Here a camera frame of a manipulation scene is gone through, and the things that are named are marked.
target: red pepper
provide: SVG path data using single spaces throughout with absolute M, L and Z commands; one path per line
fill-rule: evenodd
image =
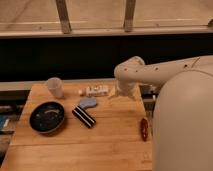
M 148 138 L 148 121 L 146 119 L 141 120 L 141 136 L 143 141 L 147 141 Z

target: white cup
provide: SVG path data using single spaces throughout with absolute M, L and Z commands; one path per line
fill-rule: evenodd
M 45 85 L 47 86 L 48 90 L 51 92 L 51 94 L 56 98 L 62 98 L 63 92 L 62 92 L 62 81 L 60 78 L 53 77 L 49 78 Z

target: wooden table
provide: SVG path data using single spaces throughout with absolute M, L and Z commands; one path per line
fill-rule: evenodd
M 86 128 L 72 114 L 79 102 L 78 90 L 114 81 L 64 83 L 64 99 L 54 99 L 42 84 L 32 87 L 1 171 L 147 171 L 152 169 L 151 140 L 143 142 L 140 121 L 145 115 L 139 88 L 136 100 L 98 97 L 98 106 L 87 109 L 97 124 Z M 66 120 L 54 133 L 41 135 L 29 125 L 33 109 L 57 101 Z

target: black bowl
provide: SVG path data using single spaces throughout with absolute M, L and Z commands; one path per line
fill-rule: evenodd
M 64 108 L 56 102 L 39 105 L 30 116 L 30 126 L 37 132 L 49 133 L 64 121 Z

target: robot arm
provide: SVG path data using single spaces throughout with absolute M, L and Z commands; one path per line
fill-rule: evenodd
M 212 171 L 213 56 L 144 65 L 138 57 L 115 68 L 117 91 L 134 83 L 162 86 L 153 118 L 153 171 Z
M 213 64 L 213 56 L 199 56 L 152 65 L 145 65 L 140 57 L 132 57 L 115 67 L 114 75 L 118 80 L 117 91 L 128 95 L 134 83 L 147 83 L 161 87 L 180 72 L 208 64 Z

